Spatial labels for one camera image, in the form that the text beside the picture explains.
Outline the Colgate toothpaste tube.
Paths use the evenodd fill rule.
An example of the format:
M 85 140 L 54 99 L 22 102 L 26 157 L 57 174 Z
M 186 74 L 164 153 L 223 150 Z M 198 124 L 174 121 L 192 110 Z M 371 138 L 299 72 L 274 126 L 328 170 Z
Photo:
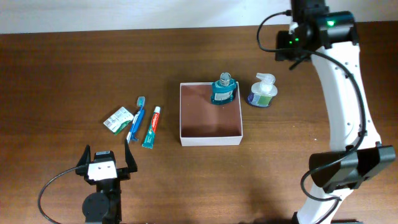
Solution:
M 155 134 L 157 129 L 157 123 L 159 121 L 161 108 L 159 106 L 155 107 L 155 110 L 150 121 L 149 129 L 147 130 L 146 137 L 142 143 L 142 147 L 152 149 L 154 147 Z

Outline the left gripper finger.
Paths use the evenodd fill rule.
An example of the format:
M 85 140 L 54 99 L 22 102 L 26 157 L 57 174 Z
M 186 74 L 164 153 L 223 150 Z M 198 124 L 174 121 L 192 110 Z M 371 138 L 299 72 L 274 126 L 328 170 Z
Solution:
M 137 164 L 129 148 L 129 143 L 126 139 L 124 140 L 124 147 L 125 147 L 125 161 L 129 172 L 137 172 Z
M 85 150 L 82 154 L 82 156 L 80 157 L 80 160 L 77 163 L 77 167 L 80 166 L 85 166 L 87 164 L 89 164 L 91 162 L 91 150 L 90 150 L 90 146 L 87 144 L 85 147 Z

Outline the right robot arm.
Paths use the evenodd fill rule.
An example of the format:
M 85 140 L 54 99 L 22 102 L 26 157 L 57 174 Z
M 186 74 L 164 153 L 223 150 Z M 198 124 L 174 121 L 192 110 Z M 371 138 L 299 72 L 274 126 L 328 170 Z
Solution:
M 277 60 L 312 62 L 330 122 L 330 150 L 312 154 L 312 188 L 293 223 L 331 223 L 343 200 L 396 158 L 371 119 L 359 66 L 352 13 L 331 12 L 324 1 L 292 1 L 289 30 L 277 36 Z

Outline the teal mouthwash bottle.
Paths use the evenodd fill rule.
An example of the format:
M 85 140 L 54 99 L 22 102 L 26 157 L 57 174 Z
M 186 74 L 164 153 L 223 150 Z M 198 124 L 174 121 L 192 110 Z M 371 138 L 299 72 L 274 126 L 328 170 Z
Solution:
M 213 82 L 211 103 L 214 105 L 224 105 L 234 100 L 234 92 L 236 91 L 236 80 L 231 77 L 228 72 L 223 72 L 220 79 Z

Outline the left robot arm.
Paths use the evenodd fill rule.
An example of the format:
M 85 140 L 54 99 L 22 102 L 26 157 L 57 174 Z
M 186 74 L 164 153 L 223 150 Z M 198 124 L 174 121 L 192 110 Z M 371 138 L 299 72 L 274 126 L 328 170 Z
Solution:
M 127 140 L 124 153 L 127 166 L 117 168 L 113 151 L 97 152 L 92 159 L 90 146 L 85 147 L 75 173 L 96 187 L 96 192 L 87 196 L 82 205 L 85 223 L 114 224 L 122 221 L 121 182 L 129 180 L 131 174 L 137 172 Z

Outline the clear hand soap pump bottle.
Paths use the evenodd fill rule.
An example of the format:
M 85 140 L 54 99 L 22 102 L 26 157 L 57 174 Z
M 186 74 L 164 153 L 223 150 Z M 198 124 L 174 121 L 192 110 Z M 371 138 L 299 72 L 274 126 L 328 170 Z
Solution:
M 255 107 L 267 108 L 278 93 L 275 76 L 270 73 L 257 73 L 256 78 L 259 79 L 259 82 L 251 86 L 247 102 Z

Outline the green white floss packet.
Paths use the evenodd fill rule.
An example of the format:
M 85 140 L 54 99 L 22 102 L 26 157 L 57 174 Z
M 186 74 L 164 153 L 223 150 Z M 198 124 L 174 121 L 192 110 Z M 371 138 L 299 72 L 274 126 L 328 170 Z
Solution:
M 125 107 L 120 107 L 113 113 L 103 124 L 114 134 L 119 134 L 132 120 L 134 115 L 129 112 Z

